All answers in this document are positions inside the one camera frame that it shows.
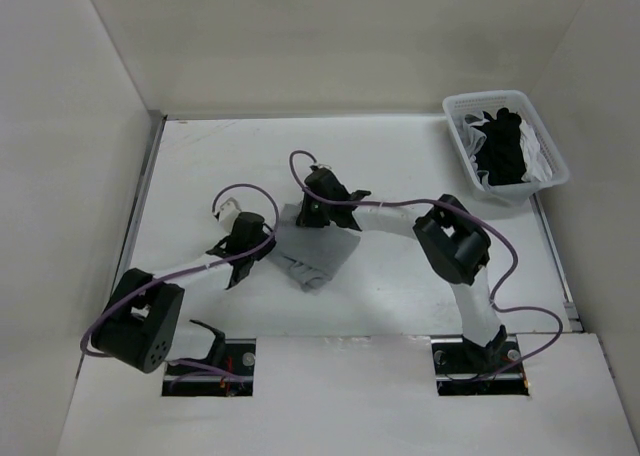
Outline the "grey tank top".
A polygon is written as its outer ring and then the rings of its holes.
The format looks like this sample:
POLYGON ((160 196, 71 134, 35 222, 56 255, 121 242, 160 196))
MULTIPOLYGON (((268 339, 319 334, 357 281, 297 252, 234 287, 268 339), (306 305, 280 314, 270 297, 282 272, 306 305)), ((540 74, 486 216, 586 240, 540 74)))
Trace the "grey tank top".
POLYGON ((300 205, 282 206, 276 246, 267 259, 302 291, 317 291, 333 280, 355 252, 361 238, 335 226, 299 227, 296 219, 300 209, 300 205))

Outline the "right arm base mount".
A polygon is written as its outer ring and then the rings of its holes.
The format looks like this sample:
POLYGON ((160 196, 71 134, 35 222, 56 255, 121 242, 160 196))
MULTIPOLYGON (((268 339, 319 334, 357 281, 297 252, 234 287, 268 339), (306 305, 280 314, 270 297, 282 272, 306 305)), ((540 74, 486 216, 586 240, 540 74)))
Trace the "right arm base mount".
POLYGON ((508 337, 498 352, 497 365, 480 369, 467 357, 461 338, 431 341, 436 389, 439 396, 528 396, 523 364, 494 375, 493 372, 521 356, 515 337, 508 337))

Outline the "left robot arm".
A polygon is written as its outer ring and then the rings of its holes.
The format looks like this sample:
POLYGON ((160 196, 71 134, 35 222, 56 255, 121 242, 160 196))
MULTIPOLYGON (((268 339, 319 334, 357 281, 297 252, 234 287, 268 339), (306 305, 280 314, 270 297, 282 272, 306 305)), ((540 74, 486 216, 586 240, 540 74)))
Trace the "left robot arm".
POLYGON ((223 332, 182 310, 237 286, 274 247, 265 219, 241 212, 225 237, 196 261, 156 273, 127 270, 88 331, 85 347, 145 374, 167 362, 229 377, 231 371, 221 368, 223 332))

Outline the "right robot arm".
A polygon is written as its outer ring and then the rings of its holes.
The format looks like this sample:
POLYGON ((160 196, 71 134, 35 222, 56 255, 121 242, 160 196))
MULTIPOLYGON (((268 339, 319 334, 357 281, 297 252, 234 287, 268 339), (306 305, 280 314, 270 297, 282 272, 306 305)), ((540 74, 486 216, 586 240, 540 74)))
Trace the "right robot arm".
POLYGON ((332 224, 348 230, 376 231, 407 237, 419 243, 432 270, 446 281, 455 297, 462 321, 463 356, 476 372, 489 370, 500 359, 506 337, 492 308, 487 265, 490 238, 475 222, 450 209, 464 207, 443 195, 444 208, 434 207, 418 216, 406 208, 364 204, 371 193, 349 192, 334 173, 313 165, 304 180, 304 199, 296 224, 324 228, 332 224))

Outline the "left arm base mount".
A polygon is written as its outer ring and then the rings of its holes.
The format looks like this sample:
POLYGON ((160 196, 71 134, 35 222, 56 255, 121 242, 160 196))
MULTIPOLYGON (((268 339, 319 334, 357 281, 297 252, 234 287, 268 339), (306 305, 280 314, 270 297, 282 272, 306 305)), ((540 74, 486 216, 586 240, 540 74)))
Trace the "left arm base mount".
POLYGON ((250 397, 257 341, 227 338, 191 319, 177 329, 163 374, 164 397, 250 397))

